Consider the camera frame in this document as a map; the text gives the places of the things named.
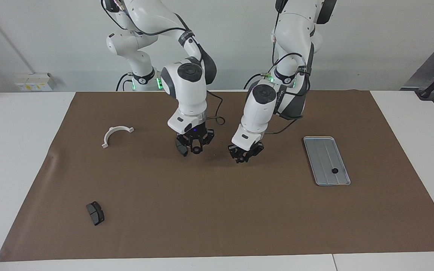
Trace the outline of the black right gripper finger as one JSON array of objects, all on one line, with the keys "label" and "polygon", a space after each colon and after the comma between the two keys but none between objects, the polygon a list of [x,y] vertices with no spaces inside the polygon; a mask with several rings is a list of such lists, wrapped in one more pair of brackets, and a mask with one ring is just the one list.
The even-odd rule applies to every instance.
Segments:
[{"label": "black right gripper finger", "polygon": [[210,144],[210,142],[212,141],[212,139],[215,136],[215,131],[214,130],[206,130],[203,131],[199,136],[198,136],[198,141],[199,141],[199,146],[197,148],[197,153],[201,153],[203,151],[203,146]]},{"label": "black right gripper finger", "polygon": [[183,134],[182,145],[185,146],[191,153],[197,154],[194,150],[193,141],[196,139],[194,134]]}]

